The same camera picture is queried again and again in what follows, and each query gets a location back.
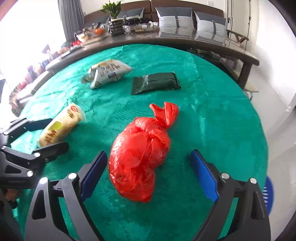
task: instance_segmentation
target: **white pillow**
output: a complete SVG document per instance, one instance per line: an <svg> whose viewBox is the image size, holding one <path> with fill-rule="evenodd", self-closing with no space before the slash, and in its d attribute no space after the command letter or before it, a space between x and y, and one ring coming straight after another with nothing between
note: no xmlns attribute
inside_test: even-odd
<svg viewBox="0 0 296 241"><path fill-rule="evenodd" d="M156 7L159 27L194 29L191 7Z"/></svg>
<svg viewBox="0 0 296 241"><path fill-rule="evenodd" d="M226 19L203 12L194 12L197 30L226 37Z"/></svg>

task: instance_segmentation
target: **wall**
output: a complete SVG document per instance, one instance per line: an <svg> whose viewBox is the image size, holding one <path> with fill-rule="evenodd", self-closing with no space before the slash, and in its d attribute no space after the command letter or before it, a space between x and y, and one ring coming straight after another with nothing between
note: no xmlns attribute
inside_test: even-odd
<svg viewBox="0 0 296 241"><path fill-rule="evenodd" d="M296 93L296 37L268 0L259 0L259 27L254 55L258 70L288 106Z"/></svg>
<svg viewBox="0 0 296 241"><path fill-rule="evenodd" d="M125 3L125 2L135 2L135 1L139 1L139 0L125 0L121 2ZM224 0L211 0L211 1L213 2L212 7L215 7L224 11L224 4L225 4ZM80 0L80 2L81 2L82 10L86 15L86 14L100 10L102 8L102 5L109 2L109 0ZM207 0L192 0L189 2L196 2L196 3L207 5Z"/></svg>

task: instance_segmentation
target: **green plant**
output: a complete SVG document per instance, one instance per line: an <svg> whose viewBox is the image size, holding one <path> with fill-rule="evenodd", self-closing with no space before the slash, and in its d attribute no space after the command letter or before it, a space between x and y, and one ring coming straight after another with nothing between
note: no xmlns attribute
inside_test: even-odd
<svg viewBox="0 0 296 241"><path fill-rule="evenodd" d="M121 1L117 3L106 3L102 6L102 12L109 12L110 16L115 19L117 18L119 12L121 11Z"/></svg>

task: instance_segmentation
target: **white snack bag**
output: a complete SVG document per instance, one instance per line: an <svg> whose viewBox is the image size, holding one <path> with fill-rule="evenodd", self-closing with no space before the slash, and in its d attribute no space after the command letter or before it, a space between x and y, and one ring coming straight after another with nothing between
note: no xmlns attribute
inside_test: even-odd
<svg viewBox="0 0 296 241"><path fill-rule="evenodd" d="M132 67L119 60L109 59L92 65L82 82L91 81L91 89L95 89L102 84L120 80L132 70Z"/></svg>
<svg viewBox="0 0 296 241"><path fill-rule="evenodd" d="M37 145L43 147L62 140L80 120L85 121L83 110L71 103L45 127L37 140Z"/></svg>

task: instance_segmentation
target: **dark green package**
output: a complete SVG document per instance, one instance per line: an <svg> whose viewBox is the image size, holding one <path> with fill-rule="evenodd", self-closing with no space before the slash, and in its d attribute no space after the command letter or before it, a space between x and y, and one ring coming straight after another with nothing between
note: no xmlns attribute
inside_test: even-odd
<svg viewBox="0 0 296 241"><path fill-rule="evenodd" d="M175 89L181 89L175 73L146 74L142 77L133 78L131 95L136 95L144 91Z"/></svg>

